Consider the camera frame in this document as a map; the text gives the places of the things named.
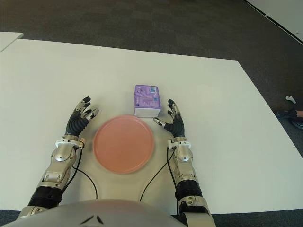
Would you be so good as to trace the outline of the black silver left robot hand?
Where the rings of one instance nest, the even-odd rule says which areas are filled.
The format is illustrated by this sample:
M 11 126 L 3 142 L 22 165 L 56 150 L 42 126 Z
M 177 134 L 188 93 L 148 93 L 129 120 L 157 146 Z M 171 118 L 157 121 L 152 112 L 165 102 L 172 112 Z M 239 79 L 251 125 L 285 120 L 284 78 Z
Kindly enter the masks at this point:
M 76 105 L 67 122 L 65 136 L 79 137 L 89 122 L 97 116 L 99 109 L 88 109 L 90 101 L 91 98 L 87 96 Z

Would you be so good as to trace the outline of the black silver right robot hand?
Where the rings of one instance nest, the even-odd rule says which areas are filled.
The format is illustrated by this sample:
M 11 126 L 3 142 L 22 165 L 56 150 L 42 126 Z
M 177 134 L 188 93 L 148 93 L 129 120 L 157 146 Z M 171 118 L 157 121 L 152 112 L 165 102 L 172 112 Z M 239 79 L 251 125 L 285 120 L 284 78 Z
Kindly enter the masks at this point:
M 170 110 L 168 110 L 167 113 L 171 116 L 172 123 L 165 122 L 157 117 L 154 117 L 153 121 L 170 132 L 174 138 L 185 137 L 185 127 L 177 104 L 172 99 L 169 99 L 168 107 Z

